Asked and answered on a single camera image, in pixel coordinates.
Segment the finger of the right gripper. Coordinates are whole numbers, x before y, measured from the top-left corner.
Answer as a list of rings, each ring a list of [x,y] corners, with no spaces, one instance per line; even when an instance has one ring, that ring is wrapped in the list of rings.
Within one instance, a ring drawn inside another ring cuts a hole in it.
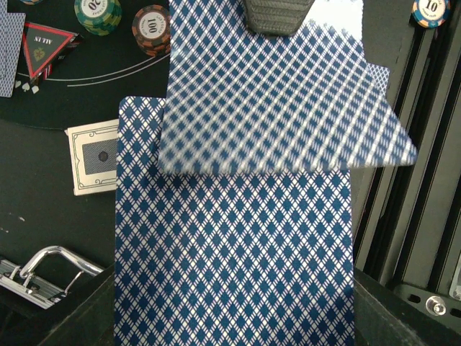
[[[314,0],[244,0],[246,26],[256,34],[291,36],[313,4]]]

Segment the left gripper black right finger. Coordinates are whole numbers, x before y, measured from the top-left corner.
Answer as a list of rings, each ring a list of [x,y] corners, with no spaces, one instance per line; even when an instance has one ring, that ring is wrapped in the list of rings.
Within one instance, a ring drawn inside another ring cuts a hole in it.
[[[460,334],[354,270],[355,345],[459,345]]]

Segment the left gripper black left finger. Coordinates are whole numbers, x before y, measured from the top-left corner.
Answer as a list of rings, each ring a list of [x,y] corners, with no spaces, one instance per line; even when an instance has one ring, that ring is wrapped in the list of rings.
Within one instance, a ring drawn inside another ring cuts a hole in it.
[[[112,345],[114,331],[115,266],[82,285],[52,307],[52,324],[40,345]]]

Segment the blue card being dealt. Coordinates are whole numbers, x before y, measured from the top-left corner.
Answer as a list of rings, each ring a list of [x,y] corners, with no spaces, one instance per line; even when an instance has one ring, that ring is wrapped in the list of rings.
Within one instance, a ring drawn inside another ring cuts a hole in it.
[[[316,1],[288,37],[242,1],[172,1],[158,162],[166,172],[409,166],[417,150],[364,56],[361,1]]]

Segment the red chip mat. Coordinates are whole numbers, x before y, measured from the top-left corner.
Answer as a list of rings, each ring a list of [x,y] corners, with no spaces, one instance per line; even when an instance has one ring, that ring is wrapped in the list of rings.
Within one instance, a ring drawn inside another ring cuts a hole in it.
[[[132,23],[132,33],[138,47],[148,56],[164,56],[171,51],[170,15],[160,5],[140,9]]]

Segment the blue playing card deck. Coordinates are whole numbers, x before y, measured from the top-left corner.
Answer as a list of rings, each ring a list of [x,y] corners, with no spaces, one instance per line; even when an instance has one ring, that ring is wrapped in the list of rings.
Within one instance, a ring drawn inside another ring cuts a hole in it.
[[[163,101],[119,106],[116,345],[353,345],[349,171],[169,175]]]

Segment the green chip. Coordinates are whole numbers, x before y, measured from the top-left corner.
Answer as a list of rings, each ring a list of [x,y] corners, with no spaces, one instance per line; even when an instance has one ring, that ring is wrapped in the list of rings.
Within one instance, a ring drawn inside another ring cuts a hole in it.
[[[74,12],[84,29],[97,36],[112,33],[122,19],[118,0],[75,0]]]

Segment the blue poker chip stack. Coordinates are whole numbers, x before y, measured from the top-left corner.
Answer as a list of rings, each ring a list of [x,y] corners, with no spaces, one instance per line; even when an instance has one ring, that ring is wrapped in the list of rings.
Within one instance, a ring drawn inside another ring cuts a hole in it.
[[[416,23],[424,28],[437,28],[449,17],[450,0],[415,0],[412,16]]]

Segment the red triangular dealer button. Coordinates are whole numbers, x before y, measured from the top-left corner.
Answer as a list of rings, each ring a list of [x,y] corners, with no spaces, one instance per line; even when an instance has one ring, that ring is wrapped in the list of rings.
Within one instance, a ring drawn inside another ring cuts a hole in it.
[[[37,85],[46,80],[53,66],[77,48],[83,39],[75,32],[25,22],[22,47],[30,82]]]

